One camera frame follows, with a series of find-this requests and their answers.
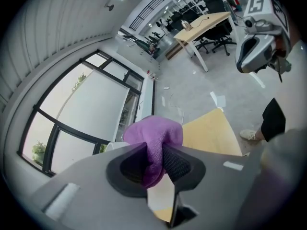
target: white table leg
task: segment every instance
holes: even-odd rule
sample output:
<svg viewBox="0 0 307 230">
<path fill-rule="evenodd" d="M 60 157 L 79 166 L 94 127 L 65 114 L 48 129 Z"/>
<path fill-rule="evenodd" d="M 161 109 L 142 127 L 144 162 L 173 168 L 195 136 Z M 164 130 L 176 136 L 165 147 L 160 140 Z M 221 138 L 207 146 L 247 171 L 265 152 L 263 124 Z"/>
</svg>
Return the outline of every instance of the white table leg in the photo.
<svg viewBox="0 0 307 230">
<path fill-rule="evenodd" d="M 206 63 L 203 61 L 200 53 L 198 52 L 197 48 L 193 44 L 193 42 L 189 42 L 190 47 L 193 49 L 194 53 L 196 54 L 197 58 L 200 60 L 202 67 L 204 68 L 205 71 L 208 71 L 208 68 L 206 66 Z"/>
<path fill-rule="evenodd" d="M 184 46 L 184 44 L 182 43 L 182 41 L 179 40 L 179 39 L 176 39 L 176 40 L 177 40 L 177 42 L 179 42 L 179 44 L 181 45 L 181 47 L 183 47 L 183 48 L 185 49 L 186 53 L 187 53 L 190 57 L 193 57 L 193 55 L 190 55 L 190 53 L 188 52 L 187 48 Z"/>
<path fill-rule="evenodd" d="M 229 21 L 229 23 L 232 27 L 232 30 L 235 32 L 236 43 L 238 44 L 239 43 L 239 37 L 238 37 L 238 33 L 236 32 L 236 26 L 235 26 L 234 21 L 231 18 L 231 15 L 228 17 L 228 21 Z"/>
</svg>

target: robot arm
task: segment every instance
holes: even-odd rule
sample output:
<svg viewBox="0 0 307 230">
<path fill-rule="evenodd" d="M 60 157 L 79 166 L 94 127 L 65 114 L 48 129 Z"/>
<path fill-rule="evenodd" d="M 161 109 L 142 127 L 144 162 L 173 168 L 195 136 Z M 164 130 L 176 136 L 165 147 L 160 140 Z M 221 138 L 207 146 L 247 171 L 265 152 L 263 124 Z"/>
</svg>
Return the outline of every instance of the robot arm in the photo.
<svg viewBox="0 0 307 230">
<path fill-rule="evenodd" d="M 274 0 L 248 0 L 244 13 L 246 36 L 237 44 L 236 67 L 242 73 L 271 67 L 279 74 L 291 70 L 286 57 L 291 51 L 286 14 Z M 282 42 L 282 49 L 276 40 Z"/>
</svg>

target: kettle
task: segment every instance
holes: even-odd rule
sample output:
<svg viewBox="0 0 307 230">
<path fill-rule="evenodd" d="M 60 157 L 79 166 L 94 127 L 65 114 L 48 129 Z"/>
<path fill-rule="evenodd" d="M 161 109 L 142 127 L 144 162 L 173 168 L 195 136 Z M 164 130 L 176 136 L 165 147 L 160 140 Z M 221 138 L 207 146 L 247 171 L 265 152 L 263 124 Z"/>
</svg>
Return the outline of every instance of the kettle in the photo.
<svg viewBox="0 0 307 230">
<path fill-rule="evenodd" d="M 184 20 L 181 20 L 181 24 L 183 26 L 183 28 L 186 30 L 186 31 L 189 31 L 191 30 L 193 27 L 190 25 L 189 22 L 187 21 L 184 21 Z"/>
</svg>

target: black window frame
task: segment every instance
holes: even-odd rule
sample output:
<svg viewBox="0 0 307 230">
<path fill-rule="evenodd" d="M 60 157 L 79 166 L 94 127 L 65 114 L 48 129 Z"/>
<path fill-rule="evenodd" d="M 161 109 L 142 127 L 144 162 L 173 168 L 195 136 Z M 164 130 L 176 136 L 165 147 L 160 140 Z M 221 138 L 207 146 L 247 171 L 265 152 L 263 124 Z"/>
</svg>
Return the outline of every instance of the black window frame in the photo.
<svg viewBox="0 0 307 230">
<path fill-rule="evenodd" d="M 101 64 L 99 67 L 87 62 L 86 60 L 93 56 L 93 55 L 99 55 L 103 58 L 106 59 L 106 61 Z M 127 69 L 127 73 L 125 74 L 125 77 L 123 80 L 120 80 L 118 78 L 116 78 L 115 76 L 113 76 L 112 74 L 104 71 L 103 69 L 110 64 L 111 62 L 115 62 L 118 65 L 122 66 L 123 68 Z M 110 143 L 111 141 L 108 140 L 104 140 L 104 139 L 100 139 L 91 135 L 88 135 L 86 133 L 83 133 L 77 129 L 74 129 L 72 127 L 70 127 L 69 125 L 66 125 L 62 122 L 60 122 L 59 120 L 55 119 L 54 117 L 50 116 L 49 114 L 47 114 L 46 112 L 44 112 L 42 109 L 40 109 L 41 104 L 43 103 L 43 101 L 47 98 L 47 96 L 50 94 L 50 92 L 53 90 L 53 88 L 67 75 L 69 74 L 75 67 L 77 67 L 78 65 L 83 64 L 93 70 L 96 70 L 102 74 L 104 74 L 105 76 L 111 78 L 112 80 L 120 83 L 121 85 L 127 87 L 130 89 L 131 92 L 133 92 L 134 94 L 136 94 L 138 96 L 138 100 L 137 100 L 137 105 L 136 105 L 136 110 L 135 110 L 135 115 L 134 115 L 134 119 L 133 122 L 135 122 L 136 120 L 136 114 L 138 111 L 138 107 L 139 107 L 139 100 L 140 100 L 140 95 L 141 95 L 141 90 L 142 90 L 142 86 L 143 86 L 143 81 L 144 78 L 139 75 L 137 72 L 133 71 L 132 69 L 130 69 L 129 67 L 127 67 L 125 64 L 121 63 L 120 61 L 116 60 L 115 58 L 111 57 L 110 55 L 106 54 L 105 52 L 101 51 L 101 50 L 96 50 L 94 52 L 92 52 L 91 54 L 79 59 L 78 62 L 76 62 L 75 64 L 73 64 L 71 67 L 69 67 L 67 70 L 65 70 L 56 80 L 54 80 L 52 82 L 52 84 L 47 88 L 47 90 L 43 93 L 43 95 L 40 97 L 40 99 L 38 100 L 38 102 L 33 106 L 33 110 L 29 116 L 29 119 L 25 125 L 22 137 L 21 137 L 21 141 L 19 144 L 19 149 L 17 151 L 17 154 L 24 160 L 26 161 L 28 164 L 30 164 L 33 168 L 37 169 L 38 171 L 42 172 L 43 174 L 52 177 L 55 175 L 54 172 L 51 171 L 51 164 L 52 164 L 52 158 L 53 158 L 53 152 L 56 146 L 56 142 L 58 140 L 60 131 L 63 131 L 69 135 L 72 135 L 76 138 L 82 139 L 84 141 L 90 142 L 94 144 L 94 150 L 93 150 L 93 155 L 98 154 L 100 151 L 100 147 L 101 145 L 107 145 L 108 143 Z M 129 76 L 133 76 L 136 79 L 141 81 L 141 86 L 140 86 L 140 90 L 135 89 L 134 87 L 128 85 L 126 83 L 127 79 Z M 46 119 L 48 119 L 49 121 L 51 121 L 54 125 L 53 128 L 50 132 L 49 138 L 48 138 L 48 142 L 46 145 L 46 150 L 45 150 L 45 154 L 44 154 L 44 160 L 43 160 L 43 164 L 37 164 L 36 162 L 32 161 L 30 158 L 26 157 L 25 155 L 23 155 L 23 149 L 24 149 L 24 143 L 28 134 L 28 131 L 31 127 L 31 124 L 34 120 L 35 115 L 39 113 L 42 116 L 44 116 Z"/>
</svg>

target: white cabinet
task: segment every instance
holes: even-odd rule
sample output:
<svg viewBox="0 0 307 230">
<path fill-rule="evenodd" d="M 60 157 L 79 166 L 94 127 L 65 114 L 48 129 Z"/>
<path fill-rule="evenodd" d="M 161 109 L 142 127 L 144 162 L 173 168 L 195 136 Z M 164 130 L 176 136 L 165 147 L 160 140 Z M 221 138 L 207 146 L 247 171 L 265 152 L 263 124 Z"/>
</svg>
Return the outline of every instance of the white cabinet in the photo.
<svg viewBox="0 0 307 230">
<path fill-rule="evenodd" d="M 136 43 L 130 40 L 122 42 L 118 47 L 117 53 L 141 68 L 144 72 L 150 71 L 157 76 L 159 75 L 160 63 Z"/>
</svg>

